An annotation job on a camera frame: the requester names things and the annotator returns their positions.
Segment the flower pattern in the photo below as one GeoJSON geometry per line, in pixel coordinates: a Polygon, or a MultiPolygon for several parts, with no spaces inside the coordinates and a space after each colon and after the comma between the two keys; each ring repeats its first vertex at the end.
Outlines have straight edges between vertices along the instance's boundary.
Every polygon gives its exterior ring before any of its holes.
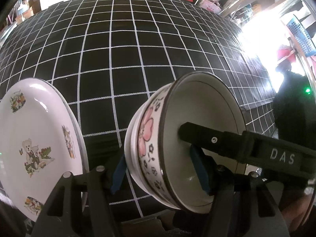
{"type": "Polygon", "coordinates": [[[138,152],[141,157],[146,155],[146,141],[151,139],[153,132],[154,119],[151,117],[154,108],[150,107],[146,110],[142,119],[138,132],[138,152]]]}

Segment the blue basket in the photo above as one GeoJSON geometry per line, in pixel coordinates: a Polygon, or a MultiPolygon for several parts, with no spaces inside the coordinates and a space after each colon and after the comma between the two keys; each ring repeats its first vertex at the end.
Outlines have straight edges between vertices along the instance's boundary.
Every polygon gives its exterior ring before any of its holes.
{"type": "Polygon", "coordinates": [[[311,37],[296,16],[293,16],[287,27],[298,41],[306,57],[316,54],[316,47],[311,37]]]}

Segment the plastic basket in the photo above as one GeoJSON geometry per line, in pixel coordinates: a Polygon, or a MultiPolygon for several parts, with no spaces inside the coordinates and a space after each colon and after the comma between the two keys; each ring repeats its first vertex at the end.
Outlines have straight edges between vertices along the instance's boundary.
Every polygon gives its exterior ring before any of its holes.
{"type": "Polygon", "coordinates": [[[296,16],[293,16],[287,27],[301,46],[306,57],[316,54],[316,47],[311,37],[296,16]]]}

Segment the white lettering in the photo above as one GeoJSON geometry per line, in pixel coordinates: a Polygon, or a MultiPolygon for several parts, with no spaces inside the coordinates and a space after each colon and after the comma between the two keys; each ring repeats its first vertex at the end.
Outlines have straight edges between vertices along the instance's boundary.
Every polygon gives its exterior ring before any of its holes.
{"type": "Polygon", "coordinates": [[[291,154],[289,164],[292,165],[294,163],[295,154],[291,154]]]}
{"type": "Polygon", "coordinates": [[[276,149],[276,148],[273,148],[273,149],[272,149],[271,156],[270,156],[270,159],[274,160],[276,157],[277,157],[277,149],[276,149]]]}
{"type": "Polygon", "coordinates": [[[285,163],[285,152],[282,154],[281,158],[279,161],[282,161],[283,160],[283,163],[285,163]]]}

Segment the oval plate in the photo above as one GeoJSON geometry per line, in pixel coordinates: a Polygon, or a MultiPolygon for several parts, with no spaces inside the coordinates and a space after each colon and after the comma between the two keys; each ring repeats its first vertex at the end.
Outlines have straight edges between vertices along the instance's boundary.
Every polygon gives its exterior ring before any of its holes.
{"type": "Polygon", "coordinates": [[[76,132],[47,82],[24,79],[0,102],[0,181],[14,205],[36,221],[66,171],[82,174],[76,132]]]}

